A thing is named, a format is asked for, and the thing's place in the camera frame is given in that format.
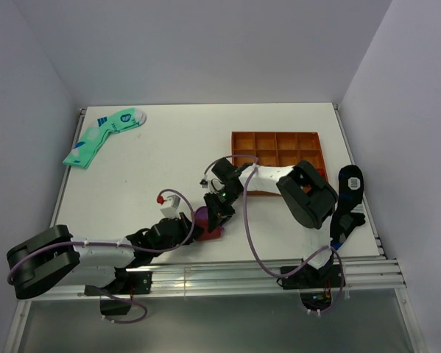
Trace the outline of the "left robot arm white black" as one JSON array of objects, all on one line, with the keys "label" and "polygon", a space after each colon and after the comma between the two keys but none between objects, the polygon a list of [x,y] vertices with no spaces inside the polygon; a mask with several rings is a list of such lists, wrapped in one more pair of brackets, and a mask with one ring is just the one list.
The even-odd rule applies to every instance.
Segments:
[{"label": "left robot arm white black", "polygon": [[189,245],[203,234],[185,214],[163,218],[120,240],[84,240],[59,224],[7,252],[7,281],[17,299],[33,299],[57,285],[84,285],[121,293],[128,271],[149,265],[165,252]]}]

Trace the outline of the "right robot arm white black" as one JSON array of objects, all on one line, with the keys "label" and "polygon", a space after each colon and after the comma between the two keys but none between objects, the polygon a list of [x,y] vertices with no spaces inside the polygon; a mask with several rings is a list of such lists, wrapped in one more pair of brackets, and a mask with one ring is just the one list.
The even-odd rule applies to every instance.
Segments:
[{"label": "right robot arm white black", "polygon": [[267,268],[256,251],[247,215],[247,194],[249,192],[273,193],[282,197],[289,212],[298,224],[307,229],[320,229],[334,212],[338,195],[331,185],[309,162],[301,161],[285,167],[263,166],[258,158],[247,156],[252,161],[234,166],[228,157],[213,161],[200,180],[208,211],[208,230],[225,225],[235,214],[233,203],[243,200],[243,220],[247,242],[254,259],[269,275],[280,278]]}]

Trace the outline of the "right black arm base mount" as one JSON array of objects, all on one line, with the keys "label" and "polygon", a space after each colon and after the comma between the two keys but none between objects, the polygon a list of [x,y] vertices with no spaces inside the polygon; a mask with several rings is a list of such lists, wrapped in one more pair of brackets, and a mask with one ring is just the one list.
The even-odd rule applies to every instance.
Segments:
[{"label": "right black arm base mount", "polygon": [[339,265],[326,265],[317,270],[309,265],[295,275],[276,279],[283,290],[299,290],[300,300],[307,310],[323,311],[333,303],[332,290],[341,288],[345,279]]}]

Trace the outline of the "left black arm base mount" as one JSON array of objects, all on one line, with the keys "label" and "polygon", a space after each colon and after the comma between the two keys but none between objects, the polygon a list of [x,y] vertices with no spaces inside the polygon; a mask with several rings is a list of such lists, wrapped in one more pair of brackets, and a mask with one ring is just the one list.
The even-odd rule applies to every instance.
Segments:
[{"label": "left black arm base mount", "polygon": [[[86,285],[85,296],[99,297],[99,311],[108,321],[117,324],[132,324],[147,317],[148,309],[135,300],[136,295],[149,294],[152,285],[152,272],[141,273],[120,270],[116,278],[108,285],[98,288],[95,285]],[[131,309],[141,309],[138,318],[124,319]]]}]

